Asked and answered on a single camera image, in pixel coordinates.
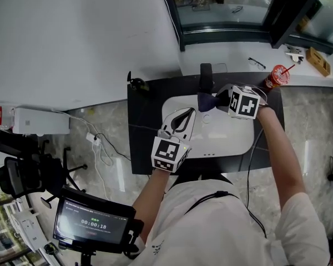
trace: black cable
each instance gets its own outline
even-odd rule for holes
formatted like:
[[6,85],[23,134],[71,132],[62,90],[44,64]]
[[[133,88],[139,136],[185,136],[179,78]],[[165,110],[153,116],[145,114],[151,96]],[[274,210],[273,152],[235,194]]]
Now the black cable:
[[259,142],[259,139],[260,137],[262,136],[264,130],[261,129],[261,131],[259,132],[256,140],[255,140],[255,143],[254,143],[254,146],[253,146],[253,149],[251,151],[251,154],[250,154],[250,159],[249,159],[249,166],[248,166],[248,175],[247,175],[247,178],[246,178],[246,207],[248,209],[248,206],[249,206],[249,173],[250,173],[250,165],[251,165],[251,161],[253,159],[253,153],[254,153],[254,150],[256,148],[256,146],[258,145],[258,142]]
[[118,153],[120,156],[125,157],[127,160],[131,161],[131,160],[130,160],[129,158],[127,158],[124,154],[120,154],[120,153],[116,150],[115,146],[112,145],[112,143],[107,139],[107,137],[105,136],[105,134],[103,134],[103,133],[97,133],[97,134],[95,134],[95,136],[94,136],[94,141],[96,141],[96,139],[97,139],[96,136],[97,136],[97,135],[102,135],[102,136],[104,136],[104,138],[106,139],[106,141],[111,145],[111,147],[115,150],[116,153]]

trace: black lanyard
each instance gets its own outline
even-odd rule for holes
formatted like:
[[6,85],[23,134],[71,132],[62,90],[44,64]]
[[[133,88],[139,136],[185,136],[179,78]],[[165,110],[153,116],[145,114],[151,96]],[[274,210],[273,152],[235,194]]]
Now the black lanyard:
[[[225,197],[225,196],[233,196],[233,197],[239,199],[236,195],[233,195],[232,193],[229,193],[229,192],[227,192],[227,191],[217,191],[217,192],[215,192],[215,193],[213,193],[213,194],[206,195],[206,196],[202,197],[201,199],[198,199],[197,202],[196,202],[195,204],[193,204],[193,205],[191,206],[191,208],[188,209],[188,211],[187,211],[185,214],[187,214],[188,212],[190,212],[190,211],[191,211],[193,208],[195,208],[198,204],[201,204],[202,202],[204,202],[204,201],[206,201],[206,200],[208,200],[208,199],[211,199],[211,198],[219,198],[219,197]],[[253,215],[252,212],[249,211],[249,209],[248,209],[246,206],[245,206],[245,208],[248,210],[249,215],[253,218],[253,220],[259,225],[259,227],[261,228],[261,230],[262,230],[263,233],[264,233],[265,238],[267,238],[267,237],[266,237],[265,228],[264,228],[263,224],[257,219],[257,217],[255,217],[255,216]]]

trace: timer display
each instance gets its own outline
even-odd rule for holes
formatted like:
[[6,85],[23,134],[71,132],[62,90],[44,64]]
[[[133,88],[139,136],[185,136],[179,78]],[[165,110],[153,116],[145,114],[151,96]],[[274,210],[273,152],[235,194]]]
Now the timer display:
[[86,239],[119,244],[127,218],[90,209],[65,200],[56,232],[76,241]]

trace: tiled floor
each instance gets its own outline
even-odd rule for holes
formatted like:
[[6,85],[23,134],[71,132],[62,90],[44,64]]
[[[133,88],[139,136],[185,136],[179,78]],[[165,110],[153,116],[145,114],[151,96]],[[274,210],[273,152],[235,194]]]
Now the tiled floor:
[[[329,170],[329,156],[333,156],[333,89],[320,88],[282,88],[284,104],[285,130],[299,158],[307,192],[328,233],[333,231],[333,191],[329,187],[326,175]],[[105,133],[117,150],[129,156],[127,102],[95,106],[84,111],[72,111],[76,117],[83,117],[92,123],[99,132]],[[85,137],[87,126],[78,120],[71,120],[71,133],[67,136],[54,136],[48,152],[62,158],[63,147],[70,146],[69,166],[86,163],[87,170],[74,174],[81,188],[91,195],[104,198],[103,181],[95,170],[92,145]],[[104,141],[112,162],[102,154],[103,160],[97,160],[97,170],[105,182],[107,197],[115,202],[132,204],[148,180],[147,176],[132,175],[130,162],[118,156]],[[246,172],[228,173],[227,178],[246,196]],[[169,186],[175,180],[171,177]],[[264,224],[269,238],[274,238],[274,229],[280,217],[278,195],[271,168],[256,170],[250,174],[250,209]],[[51,238],[58,200],[53,201],[52,210],[46,209],[40,202],[39,193],[30,195],[33,207],[41,213],[41,225]],[[79,261],[79,254],[61,251],[60,259],[65,265]],[[98,253],[92,258],[92,264],[110,265],[118,255]]]

